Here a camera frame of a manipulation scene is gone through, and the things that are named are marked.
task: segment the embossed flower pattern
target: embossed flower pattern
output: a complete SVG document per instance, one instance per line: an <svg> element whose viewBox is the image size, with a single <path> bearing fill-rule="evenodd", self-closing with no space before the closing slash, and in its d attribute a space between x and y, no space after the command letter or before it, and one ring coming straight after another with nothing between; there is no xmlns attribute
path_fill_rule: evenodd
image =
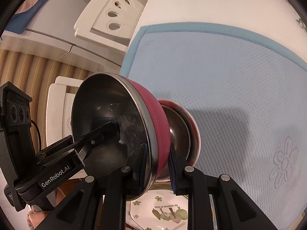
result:
<svg viewBox="0 0 307 230"><path fill-rule="evenodd" d="M274 180L274 187L278 189L283 182L288 182L293 173L294 164L297 160L298 149L292 145L290 137L286 138L284 151L278 151L273 157L275 167L269 174L269 179Z"/></svg>

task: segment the white plastic chair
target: white plastic chair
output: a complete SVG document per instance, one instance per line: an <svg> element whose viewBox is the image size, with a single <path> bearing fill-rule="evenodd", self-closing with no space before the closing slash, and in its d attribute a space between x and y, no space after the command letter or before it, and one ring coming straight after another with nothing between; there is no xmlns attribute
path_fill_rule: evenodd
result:
<svg viewBox="0 0 307 230"><path fill-rule="evenodd" d="M83 80L59 76L55 83L50 85L46 108L47 146L72 134L70 121L75 94L67 93L66 88L79 87L82 82ZM85 171L81 170L71 179L85 176Z"/></svg>
<svg viewBox="0 0 307 230"><path fill-rule="evenodd" d="M74 26L75 36L126 53L147 0L91 0Z"/></svg>

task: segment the striped curtain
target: striped curtain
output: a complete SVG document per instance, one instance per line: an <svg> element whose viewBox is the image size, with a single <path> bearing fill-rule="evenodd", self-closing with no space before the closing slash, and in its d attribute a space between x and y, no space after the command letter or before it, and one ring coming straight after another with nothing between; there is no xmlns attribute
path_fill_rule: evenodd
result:
<svg viewBox="0 0 307 230"><path fill-rule="evenodd" d="M49 86L57 76L84 80L92 73L39 56L0 50L0 85L10 81L32 97L30 103L31 119L34 120L41 134L42 148L46 147L46 107ZM75 87L68 87L68 93L76 93ZM35 152L39 150L38 135L31 127Z"/></svg>

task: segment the white plate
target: white plate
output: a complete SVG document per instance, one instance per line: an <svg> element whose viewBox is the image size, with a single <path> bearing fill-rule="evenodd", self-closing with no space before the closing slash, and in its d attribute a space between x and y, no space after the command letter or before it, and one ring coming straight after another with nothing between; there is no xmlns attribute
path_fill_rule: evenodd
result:
<svg viewBox="0 0 307 230"><path fill-rule="evenodd" d="M172 190L149 190L130 202L131 219L145 230L186 230L188 198Z"/></svg>

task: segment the light blue textured mat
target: light blue textured mat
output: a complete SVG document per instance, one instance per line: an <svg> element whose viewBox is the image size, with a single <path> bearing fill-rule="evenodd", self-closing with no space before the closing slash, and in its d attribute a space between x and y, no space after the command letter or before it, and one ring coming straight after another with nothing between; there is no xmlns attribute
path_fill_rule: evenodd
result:
<svg viewBox="0 0 307 230"><path fill-rule="evenodd" d="M121 74L188 109L201 133L196 167L229 174L287 229L307 203L306 68L259 34L177 23L142 27Z"/></svg>

